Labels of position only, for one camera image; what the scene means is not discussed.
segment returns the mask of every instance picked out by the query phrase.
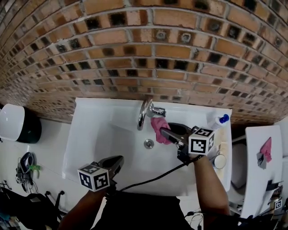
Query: sink basin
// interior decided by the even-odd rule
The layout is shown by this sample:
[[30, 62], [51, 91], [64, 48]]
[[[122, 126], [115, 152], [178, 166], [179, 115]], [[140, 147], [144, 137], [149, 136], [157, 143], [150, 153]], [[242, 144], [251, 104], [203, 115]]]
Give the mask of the sink basin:
[[[123, 155], [124, 165], [114, 177], [117, 189], [155, 178], [182, 164], [177, 159], [177, 147], [156, 142], [156, 135], [146, 116], [143, 130], [137, 130], [142, 101], [77, 98], [76, 109], [63, 162], [63, 176], [79, 182], [77, 169], [82, 165], [113, 155]], [[207, 115], [231, 114], [230, 110], [154, 102], [167, 111], [167, 122], [189, 127], [206, 126]], [[151, 139], [154, 146], [147, 149], [144, 142]], [[224, 187], [230, 185], [231, 157], [227, 159], [223, 178]], [[137, 186], [127, 192], [153, 195], [189, 195], [195, 190], [194, 166], [184, 166], [164, 178]]]

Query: faucet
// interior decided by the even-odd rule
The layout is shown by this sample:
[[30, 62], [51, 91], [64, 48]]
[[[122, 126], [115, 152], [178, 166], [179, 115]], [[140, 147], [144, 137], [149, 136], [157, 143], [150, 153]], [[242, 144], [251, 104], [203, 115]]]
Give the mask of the faucet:
[[154, 107], [152, 97], [148, 97], [143, 101], [140, 109], [139, 119], [137, 123], [138, 130], [143, 129], [143, 123], [146, 115], [148, 117], [154, 117], [155, 115], [166, 117], [166, 111], [163, 108]]

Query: plastic bottle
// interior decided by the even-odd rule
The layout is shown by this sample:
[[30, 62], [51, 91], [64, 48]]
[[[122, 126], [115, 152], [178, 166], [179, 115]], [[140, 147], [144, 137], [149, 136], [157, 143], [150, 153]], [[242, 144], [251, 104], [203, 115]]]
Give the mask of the plastic bottle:
[[223, 117], [215, 117], [214, 121], [210, 123], [210, 128], [213, 130], [217, 130], [223, 126], [225, 126], [227, 121], [229, 121], [229, 116], [224, 114]]

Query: pink towel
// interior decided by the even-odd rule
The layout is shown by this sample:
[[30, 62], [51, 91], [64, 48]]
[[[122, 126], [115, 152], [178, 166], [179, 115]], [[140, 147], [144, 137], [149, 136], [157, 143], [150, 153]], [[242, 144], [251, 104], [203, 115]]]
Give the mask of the pink towel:
[[167, 128], [170, 129], [168, 123], [166, 122], [164, 117], [152, 117], [151, 118], [151, 125], [156, 133], [156, 141], [159, 143], [163, 143], [165, 145], [169, 145], [172, 142], [167, 140], [164, 136], [160, 133], [160, 128]]
[[269, 138], [265, 144], [262, 146], [262, 148], [260, 149], [260, 153], [262, 153], [264, 155], [264, 157], [266, 158], [267, 162], [270, 162], [272, 160], [271, 157], [271, 146], [272, 146], [272, 138]]

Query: black office chair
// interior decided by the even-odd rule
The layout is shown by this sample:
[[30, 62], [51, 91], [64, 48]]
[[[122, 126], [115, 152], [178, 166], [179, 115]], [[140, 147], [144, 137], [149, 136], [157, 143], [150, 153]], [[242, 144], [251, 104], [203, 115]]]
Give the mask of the black office chair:
[[9, 198], [9, 211], [11, 216], [16, 216], [19, 221], [32, 230], [45, 230], [49, 226], [56, 230], [59, 226], [57, 217], [61, 220], [66, 213], [59, 210], [60, 196], [64, 194], [61, 191], [56, 200], [55, 206], [49, 199], [50, 192], [42, 194], [29, 194], [24, 197], [2, 188], [3, 193]]

